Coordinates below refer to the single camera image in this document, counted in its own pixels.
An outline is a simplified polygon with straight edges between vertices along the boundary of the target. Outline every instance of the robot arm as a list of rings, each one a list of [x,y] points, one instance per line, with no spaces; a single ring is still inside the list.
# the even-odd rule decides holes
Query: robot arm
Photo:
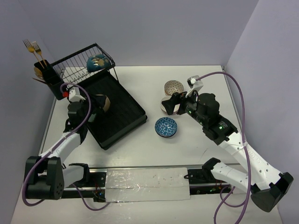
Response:
[[[103,114],[107,108],[106,96],[90,96],[91,113],[88,122],[93,122],[96,116]],[[89,167],[87,164],[73,163],[66,169],[62,169],[62,164],[70,153],[85,140],[87,127],[82,125],[75,133],[78,125],[85,119],[88,111],[88,103],[80,96],[77,87],[70,90],[70,104],[68,105],[68,119],[65,123],[65,130],[62,137],[54,146],[59,145],[53,153],[45,158],[33,171],[26,186],[26,198],[28,199],[51,199],[58,200],[62,196],[63,189],[74,182],[86,182],[89,179]],[[39,156],[31,156],[26,161],[25,178],[32,167],[49,152],[51,147]]]
[[[225,149],[247,170],[247,160],[242,145],[242,136],[237,128],[219,114],[219,103],[214,94],[196,90],[174,93],[169,100],[163,101],[167,113],[173,113],[174,106],[180,104],[178,115],[187,113],[203,126],[203,133],[216,145]],[[293,177],[282,174],[265,161],[249,144],[246,143],[251,165],[251,199],[262,210],[270,212],[287,193]],[[207,161],[202,169],[207,177],[226,181],[247,192],[247,174],[230,168],[216,158]]]

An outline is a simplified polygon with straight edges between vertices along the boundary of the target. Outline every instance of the white wall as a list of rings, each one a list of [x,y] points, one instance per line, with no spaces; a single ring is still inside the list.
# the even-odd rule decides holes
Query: white wall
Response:
[[[227,64],[245,97],[250,144],[295,179],[278,207],[284,224],[299,220],[298,41],[299,1],[260,0]],[[237,107],[241,111],[239,100]]]
[[[97,42],[116,65],[225,65],[258,0],[19,0],[55,60]]]
[[[36,62],[22,39],[36,40],[52,61],[17,0],[0,1],[0,223],[8,224],[24,177],[26,159],[38,153],[53,96],[34,81]]]

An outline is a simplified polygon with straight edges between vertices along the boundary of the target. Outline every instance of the utensil holder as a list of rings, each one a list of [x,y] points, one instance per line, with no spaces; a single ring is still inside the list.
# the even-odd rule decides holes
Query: utensil holder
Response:
[[[35,63],[34,66],[37,67],[43,74],[44,81],[48,84],[48,87],[56,97],[56,99],[61,100],[63,99],[62,92],[60,91],[60,86],[64,83],[62,78],[57,74],[57,72],[53,69],[52,65],[45,60],[47,65],[44,65],[44,62],[41,61],[43,68],[39,62]]]

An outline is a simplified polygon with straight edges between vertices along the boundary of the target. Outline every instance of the white bowl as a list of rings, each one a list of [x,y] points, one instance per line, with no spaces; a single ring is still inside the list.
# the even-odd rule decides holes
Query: white bowl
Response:
[[[160,102],[160,108],[161,108],[161,110],[162,110],[164,113],[166,113],[166,114],[167,114],[167,112],[166,112],[165,107],[162,105],[162,101],[168,100],[168,99],[170,99],[170,98],[171,98],[171,96],[163,97],[163,98],[161,99],[161,102]],[[177,112],[178,112],[178,109],[179,109],[179,104],[177,104],[177,105],[174,107],[173,114],[177,113]]]

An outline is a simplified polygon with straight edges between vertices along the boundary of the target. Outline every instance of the blue patterned bowl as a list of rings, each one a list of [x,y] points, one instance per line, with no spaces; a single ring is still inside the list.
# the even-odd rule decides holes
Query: blue patterned bowl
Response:
[[[163,138],[169,138],[173,136],[178,130],[178,125],[174,119],[160,118],[156,121],[155,131]]]

